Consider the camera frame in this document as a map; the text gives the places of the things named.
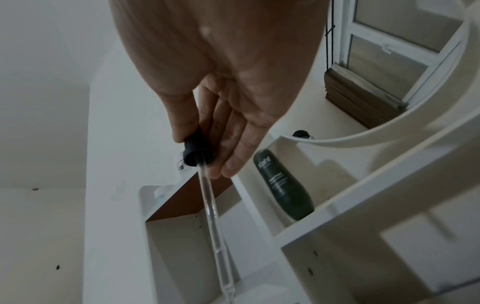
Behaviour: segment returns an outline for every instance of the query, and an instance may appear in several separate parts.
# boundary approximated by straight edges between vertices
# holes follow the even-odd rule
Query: dropper
[[[227,246],[220,229],[219,214],[215,204],[215,196],[212,190],[212,184],[206,174],[207,165],[213,162],[215,153],[212,145],[203,137],[200,129],[188,136],[185,140],[185,151],[183,152],[183,162],[191,167],[198,166],[198,178],[200,179],[201,193],[203,203],[205,204],[205,213],[210,231],[213,255],[220,281],[220,289],[225,295],[227,304],[235,303],[235,283],[230,267]]]

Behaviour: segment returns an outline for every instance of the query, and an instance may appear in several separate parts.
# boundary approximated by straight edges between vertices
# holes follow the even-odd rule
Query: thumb
[[[168,113],[173,140],[184,142],[199,127],[199,110],[193,93],[159,96]]]

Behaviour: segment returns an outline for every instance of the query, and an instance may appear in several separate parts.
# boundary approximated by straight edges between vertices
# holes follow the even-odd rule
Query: brand logo
[[[269,162],[270,162],[270,157],[267,156],[267,157],[264,158],[261,162],[258,163],[258,167],[259,167],[260,169],[262,169],[262,168],[265,167],[265,165],[267,165]]]

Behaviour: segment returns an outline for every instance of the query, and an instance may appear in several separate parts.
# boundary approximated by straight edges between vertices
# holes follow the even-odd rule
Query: green bottle
[[[305,188],[268,149],[253,156],[256,168],[267,183],[280,207],[294,220],[301,220],[314,211]]]

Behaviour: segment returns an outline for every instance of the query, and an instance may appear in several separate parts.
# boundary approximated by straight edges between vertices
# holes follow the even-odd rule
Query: human hand
[[[129,56],[165,105],[173,139],[183,142],[200,126],[216,148],[210,178],[237,174],[292,105],[328,4],[110,0]]]

